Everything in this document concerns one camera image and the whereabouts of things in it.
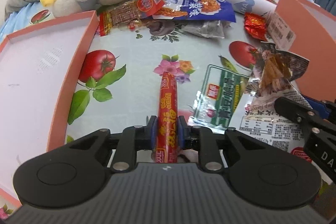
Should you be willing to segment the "white red jerky bag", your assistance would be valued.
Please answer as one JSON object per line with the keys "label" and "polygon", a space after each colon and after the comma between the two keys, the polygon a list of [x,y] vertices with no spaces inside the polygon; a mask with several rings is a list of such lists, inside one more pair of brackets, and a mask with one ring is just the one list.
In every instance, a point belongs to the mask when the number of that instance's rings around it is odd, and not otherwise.
{"label": "white red jerky bag", "polygon": [[295,116],[295,108],[310,111],[311,106],[293,82],[307,70],[309,60],[280,50],[275,43],[262,42],[256,51],[244,95],[239,105],[239,131],[306,161],[305,140]]}

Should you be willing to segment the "green clear snack bag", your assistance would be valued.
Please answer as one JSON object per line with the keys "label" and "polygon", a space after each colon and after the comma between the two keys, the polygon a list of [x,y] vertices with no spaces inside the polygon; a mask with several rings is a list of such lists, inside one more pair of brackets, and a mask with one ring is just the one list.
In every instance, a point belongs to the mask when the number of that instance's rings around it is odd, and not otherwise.
{"label": "green clear snack bag", "polygon": [[223,133],[236,110],[249,77],[227,68],[210,64],[201,90],[194,101],[189,117],[191,126],[205,126],[215,133]]}

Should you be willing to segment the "long red sausage stick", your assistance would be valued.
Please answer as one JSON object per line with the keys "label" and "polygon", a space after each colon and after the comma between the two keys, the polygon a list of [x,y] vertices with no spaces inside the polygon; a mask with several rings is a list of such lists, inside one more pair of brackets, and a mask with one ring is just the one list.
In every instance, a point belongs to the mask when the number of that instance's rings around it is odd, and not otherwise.
{"label": "long red sausage stick", "polygon": [[175,163],[178,153],[177,83],[175,77],[164,72],[161,78],[158,131],[155,147],[155,162]]}

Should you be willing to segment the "brown spicy strip packet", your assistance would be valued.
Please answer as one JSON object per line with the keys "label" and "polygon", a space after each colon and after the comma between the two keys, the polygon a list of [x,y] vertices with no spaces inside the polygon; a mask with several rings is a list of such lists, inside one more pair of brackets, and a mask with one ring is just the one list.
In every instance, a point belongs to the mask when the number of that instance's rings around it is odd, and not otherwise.
{"label": "brown spicy strip packet", "polygon": [[126,1],[118,5],[102,6],[97,10],[97,15],[100,36],[108,35],[112,28],[120,24],[146,18],[145,13],[138,8],[136,0]]}

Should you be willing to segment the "blue white noodle snack bag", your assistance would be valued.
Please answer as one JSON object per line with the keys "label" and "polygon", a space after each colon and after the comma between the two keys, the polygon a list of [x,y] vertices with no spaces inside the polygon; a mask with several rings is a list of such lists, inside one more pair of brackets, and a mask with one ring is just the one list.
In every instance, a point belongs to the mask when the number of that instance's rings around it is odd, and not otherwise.
{"label": "blue white noodle snack bag", "polygon": [[168,20],[221,20],[235,22],[232,5],[219,0],[165,0],[153,19]]}

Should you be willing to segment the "red round-logo snack packet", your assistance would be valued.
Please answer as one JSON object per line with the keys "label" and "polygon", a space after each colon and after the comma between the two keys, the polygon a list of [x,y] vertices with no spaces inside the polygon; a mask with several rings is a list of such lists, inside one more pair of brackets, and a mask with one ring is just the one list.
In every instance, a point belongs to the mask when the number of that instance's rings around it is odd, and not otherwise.
{"label": "red round-logo snack packet", "polygon": [[140,18],[147,18],[154,15],[163,8],[165,0],[137,0],[136,6]]}

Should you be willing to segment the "orange storage box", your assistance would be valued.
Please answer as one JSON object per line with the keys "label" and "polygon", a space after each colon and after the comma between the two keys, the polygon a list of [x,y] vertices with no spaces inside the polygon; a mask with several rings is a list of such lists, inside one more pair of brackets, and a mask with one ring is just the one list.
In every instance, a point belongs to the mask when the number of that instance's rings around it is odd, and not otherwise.
{"label": "orange storage box", "polygon": [[278,48],[309,60],[299,90],[335,100],[335,16],[308,0],[279,0],[268,31]]}

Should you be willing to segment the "floral bed sheet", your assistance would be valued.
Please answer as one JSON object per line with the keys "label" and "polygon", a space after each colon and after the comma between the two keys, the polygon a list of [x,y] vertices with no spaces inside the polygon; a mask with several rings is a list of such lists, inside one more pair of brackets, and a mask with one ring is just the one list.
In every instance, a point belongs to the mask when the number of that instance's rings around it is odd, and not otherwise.
{"label": "floral bed sheet", "polygon": [[[241,15],[236,15],[224,39],[187,35],[172,20],[164,19],[144,20],[136,31],[122,25],[107,36],[95,33],[72,96],[63,145],[101,128],[117,134],[130,126],[145,126],[151,116],[158,118],[164,72],[175,77],[178,117],[183,116],[189,125],[207,67],[217,65],[250,79],[261,43],[244,30]],[[241,101],[242,97],[227,129],[233,127],[239,131]],[[311,204],[297,208],[264,208],[247,202],[221,175],[203,172],[198,167],[197,151],[182,149],[179,144],[177,162],[157,163],[157,132],[154,137],[152,150],[137,152],[134,170],[113,174],[102,191],[90,200],[71,207],[21,204],[6,222],[333,222],[320,213],[317,197]]]}

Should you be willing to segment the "shiny red foil packet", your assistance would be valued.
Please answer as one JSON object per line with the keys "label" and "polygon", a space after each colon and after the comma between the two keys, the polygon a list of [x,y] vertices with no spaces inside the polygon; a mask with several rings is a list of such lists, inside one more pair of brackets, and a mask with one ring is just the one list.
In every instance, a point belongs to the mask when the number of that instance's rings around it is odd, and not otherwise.
{"label": "shiny red foil packet", "polygon": [[253,38],[266,41],[266,20],[262,16],[246,12],[244,15],[244,28]]}

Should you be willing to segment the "orange box lid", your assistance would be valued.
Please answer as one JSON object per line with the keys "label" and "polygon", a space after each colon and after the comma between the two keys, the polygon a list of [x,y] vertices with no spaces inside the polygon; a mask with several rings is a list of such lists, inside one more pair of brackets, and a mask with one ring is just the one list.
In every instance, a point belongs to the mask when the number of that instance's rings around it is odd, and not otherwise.
{"label": "orange box lid", "polygon": [[1,43],[1,197],[21,205],[18,166],[65,142],[82,63],[98,26],[87,11],[32,25]]}

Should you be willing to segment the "dark clear snack packet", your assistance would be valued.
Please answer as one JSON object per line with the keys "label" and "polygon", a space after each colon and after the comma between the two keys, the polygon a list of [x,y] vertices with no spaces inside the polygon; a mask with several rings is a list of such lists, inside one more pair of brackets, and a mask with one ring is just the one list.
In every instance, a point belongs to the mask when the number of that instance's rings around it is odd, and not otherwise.
{"label": "dark clear snack packet", "polygon": [[224,30],[230,26],[225,20],[195,20],[182,24],[181,30],[189,34],[212,39],[224,39]]}

